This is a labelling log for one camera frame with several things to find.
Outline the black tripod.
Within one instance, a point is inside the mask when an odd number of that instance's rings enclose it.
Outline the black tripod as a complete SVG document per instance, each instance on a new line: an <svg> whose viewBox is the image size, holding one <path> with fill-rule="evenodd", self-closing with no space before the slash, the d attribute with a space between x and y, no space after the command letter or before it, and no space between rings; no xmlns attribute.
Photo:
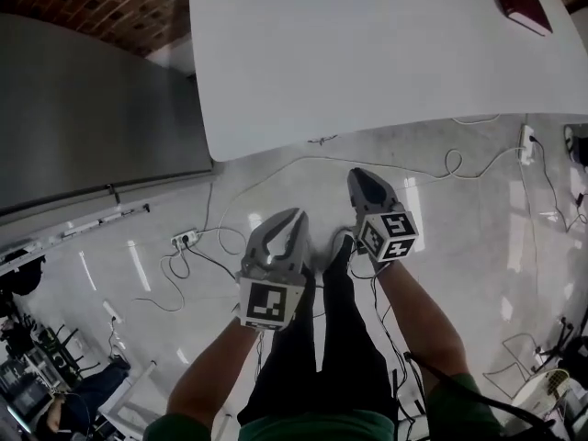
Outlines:
<svg viewBox="0 0 588 441"><path fill-rule="evenodd" d="M562 316L559 319L560 333L556 343L549 349L536 348L536 356L542 360L538 366L532 367L535 373L547 368L551 363L563 362L563 367L578 367L581 363L588 364L588 312L584 314L578 326Z"/></svg>

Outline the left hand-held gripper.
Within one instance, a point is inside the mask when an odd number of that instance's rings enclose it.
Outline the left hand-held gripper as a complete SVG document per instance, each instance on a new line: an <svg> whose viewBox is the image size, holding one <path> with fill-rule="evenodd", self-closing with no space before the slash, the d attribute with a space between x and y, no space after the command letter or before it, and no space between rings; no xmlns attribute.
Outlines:
<svg viewBox="0 0 588 441"><path fill-rule="evenodd" d="M236 274L242 326L282 331L292 322L307 283L303 269L308 234L309 217L299 208L282 210L251 232Z"/></svg>

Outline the person's black trousers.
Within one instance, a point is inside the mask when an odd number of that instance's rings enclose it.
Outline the person's black trousers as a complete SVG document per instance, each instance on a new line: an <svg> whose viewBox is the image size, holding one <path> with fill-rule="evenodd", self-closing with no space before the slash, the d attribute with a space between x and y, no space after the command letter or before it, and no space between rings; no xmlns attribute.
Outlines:
<svg viewBox="0 0 588 441"><path fill-rule="evenodd" d="M397 419L384 356L375 347L355 302L354 283L344 268L322 274L326 328L322 365L315 359L313 303L315 276L303 271L307 286L296 316L274 334L240 424L306 413L369 411Z"/></svg>

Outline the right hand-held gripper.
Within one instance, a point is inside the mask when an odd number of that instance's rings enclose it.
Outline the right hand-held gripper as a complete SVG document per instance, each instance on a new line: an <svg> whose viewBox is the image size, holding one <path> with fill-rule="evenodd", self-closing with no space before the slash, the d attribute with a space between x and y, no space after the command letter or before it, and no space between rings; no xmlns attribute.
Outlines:
<svg viewBox="0 0 588 441"><path fill-rule="evenodd" d="M368 214L357 240L378 263L407 256L419 237L413 215L404 211L392 186L379 175L363 168L351 169L347 185L352 207L357 214Z"/></svg>

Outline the person's left forearm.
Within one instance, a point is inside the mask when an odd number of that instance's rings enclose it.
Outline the person's left forearm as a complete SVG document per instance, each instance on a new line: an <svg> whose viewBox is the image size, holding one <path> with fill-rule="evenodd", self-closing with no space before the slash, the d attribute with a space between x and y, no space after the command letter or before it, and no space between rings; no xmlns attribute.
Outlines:
<svg viewBox="0 0 588 441"><path fill-rule="evenodd" d="M187 416L210 429L257 337L256 330L232 319L176 383L166 412Z"/></svg>

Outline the person's green shirt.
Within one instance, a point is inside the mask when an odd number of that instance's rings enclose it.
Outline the person's green shirt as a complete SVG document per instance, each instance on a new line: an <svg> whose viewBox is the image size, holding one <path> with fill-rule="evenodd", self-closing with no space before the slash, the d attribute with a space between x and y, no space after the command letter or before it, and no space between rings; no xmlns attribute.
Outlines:
<svg viewBox="0 0 588 441"><path fill-rule="evenodd" d="M426 398L431 441L485 441L501 437L503 427L491 408L468 400L446 384ZM393 441L394 424L381 414L306 413L265 417L241 427L237 441ZM181 414L167 414L148 426L143 441L211 441L209 429Z"/></svg>

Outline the white mesh racket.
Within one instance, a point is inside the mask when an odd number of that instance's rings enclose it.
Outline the white mesh racket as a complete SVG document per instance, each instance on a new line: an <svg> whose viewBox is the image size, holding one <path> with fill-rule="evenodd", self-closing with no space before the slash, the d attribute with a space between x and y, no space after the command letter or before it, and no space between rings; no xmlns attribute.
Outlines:
<svg viewBox="0 0 588 441"><path fill-rule="evenodd" d="M516 393L511 405L537 416L544 415L554 409L569 386L570 375L565 369L537 373Z"/></svg>

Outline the white desk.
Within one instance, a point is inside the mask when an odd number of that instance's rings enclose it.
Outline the white desk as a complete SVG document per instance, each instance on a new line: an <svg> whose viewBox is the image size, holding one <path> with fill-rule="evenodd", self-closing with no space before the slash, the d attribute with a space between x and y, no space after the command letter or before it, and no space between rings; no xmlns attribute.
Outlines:
<svg viewBox="0 0 588 441"><path fill-rule="evenodd" d="M189 0L211 157L435 119L588 114L560 0L539 36L496 0Z"/></svg>

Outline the white power strip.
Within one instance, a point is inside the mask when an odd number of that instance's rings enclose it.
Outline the white power strip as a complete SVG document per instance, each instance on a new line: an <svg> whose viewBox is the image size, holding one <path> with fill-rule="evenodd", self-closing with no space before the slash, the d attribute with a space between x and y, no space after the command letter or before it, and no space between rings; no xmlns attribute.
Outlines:
<svg viewBox="0 0 588 441"><path fill-rule="evenodd" d="M187 249L193 246L199 240L199 233L197 230L189 230L186 232L180 232L171 239L171 245L177 250Z"/></svg>
<svg viewBox="0 0 588 441"><path fill-rule="evenodd" d="M522 165L530 165L533 162L534 156L534 142L532 137L534 130L528 125L523 124L520 130L518 159Z"/></svg>

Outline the person's right forearm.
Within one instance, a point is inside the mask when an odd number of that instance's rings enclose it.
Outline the person's right forearm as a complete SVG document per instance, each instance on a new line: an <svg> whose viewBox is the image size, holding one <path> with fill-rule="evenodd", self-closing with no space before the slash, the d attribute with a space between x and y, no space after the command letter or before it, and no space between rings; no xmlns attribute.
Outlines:
<svg viewBox="0 0 588 441"><path fill-rule="evenodd" d="M409 351L448 376L469 372L465 348L445 313L399 261L377 279L394 312Z"/></svg>

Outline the white side table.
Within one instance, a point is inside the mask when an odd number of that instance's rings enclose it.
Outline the white side table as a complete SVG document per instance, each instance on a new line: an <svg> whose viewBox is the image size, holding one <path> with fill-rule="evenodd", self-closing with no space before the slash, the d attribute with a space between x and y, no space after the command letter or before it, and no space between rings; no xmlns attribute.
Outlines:
<svg viewBox="0 0 588 441"><path fill-rule="evenodd" d="M139 376L126 378L100 408L100 413L124 438L141 440L146 427L161 415L162 396L151 378L156 369L157 363L152 360Z"/></svg>

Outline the white shelf rack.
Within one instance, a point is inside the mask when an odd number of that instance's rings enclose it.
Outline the white shelf rack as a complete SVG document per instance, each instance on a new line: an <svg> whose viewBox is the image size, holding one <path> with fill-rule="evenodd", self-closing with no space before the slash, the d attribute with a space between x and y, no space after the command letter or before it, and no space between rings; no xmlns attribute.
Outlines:
<svg viewBox="0 0 588 441"><path fill-rule="evenodd" d="M41 236L35 240L29 240L20 246L0 253L0 275L42 258L50 250L57 249L83 234L88 234L129 217L149 213L150 211L150 204L144 203L139 207L120 209L113 214L93 219L81 225L72 228L67 226L65 230Z"/></svg>

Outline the grey refrigerator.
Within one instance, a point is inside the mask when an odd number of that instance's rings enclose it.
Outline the grey refrigerator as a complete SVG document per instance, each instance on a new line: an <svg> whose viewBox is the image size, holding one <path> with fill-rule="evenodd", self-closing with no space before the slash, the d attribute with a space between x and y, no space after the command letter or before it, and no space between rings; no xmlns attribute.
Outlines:
<svg viewBox="0 0 588 441"><path fill-rule="evenodd" d="M0 13L0 227L45 228L216 173L194 82Z"/></svg>

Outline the person's right shoe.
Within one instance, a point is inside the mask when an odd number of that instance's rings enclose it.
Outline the person's right shoe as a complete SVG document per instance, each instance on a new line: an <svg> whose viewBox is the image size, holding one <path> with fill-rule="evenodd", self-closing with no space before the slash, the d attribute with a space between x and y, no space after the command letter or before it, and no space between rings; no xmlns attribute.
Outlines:
<svg viewBox="0 0 588 441"><path fill-rule="evenodd" d="M331 257L327 268L347 269L355 249L356 242L353 232L348 228L337 231L332 240Z"/></svg>

